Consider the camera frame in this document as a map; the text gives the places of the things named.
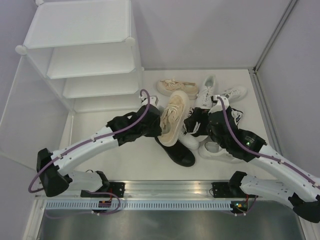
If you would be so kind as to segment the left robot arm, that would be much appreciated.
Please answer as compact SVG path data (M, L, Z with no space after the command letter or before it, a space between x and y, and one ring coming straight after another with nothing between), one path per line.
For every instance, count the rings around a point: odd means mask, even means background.
M76 167L140 137L160 136L160 121L161 112L157 107L143 105L137 112L115 117L86 140L53 152L47 148L40 150L36 171L45 195L56 197L65 191L80 191L84 198L106 196L111 187L102 171L82 172L76 171Z

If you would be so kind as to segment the white plastic shoe cabinet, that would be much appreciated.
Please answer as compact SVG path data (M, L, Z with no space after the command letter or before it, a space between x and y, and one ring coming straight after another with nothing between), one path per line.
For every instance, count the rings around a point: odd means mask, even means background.
M140 105L144 69L129 0L39 0L15 51L75 113Z

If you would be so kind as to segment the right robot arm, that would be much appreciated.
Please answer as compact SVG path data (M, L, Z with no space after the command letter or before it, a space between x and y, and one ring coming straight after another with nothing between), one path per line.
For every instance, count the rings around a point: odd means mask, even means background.
M267 198L319 223L320 179L280 155L259 135L239 128L243 116L243 111L232 107L219 106L217 111L196 107L190 109L184 125L187 132L210 137L211 143L222 149L223 155L216 160L246 162L275 177L263 180L237 171L228 181L232 192Z

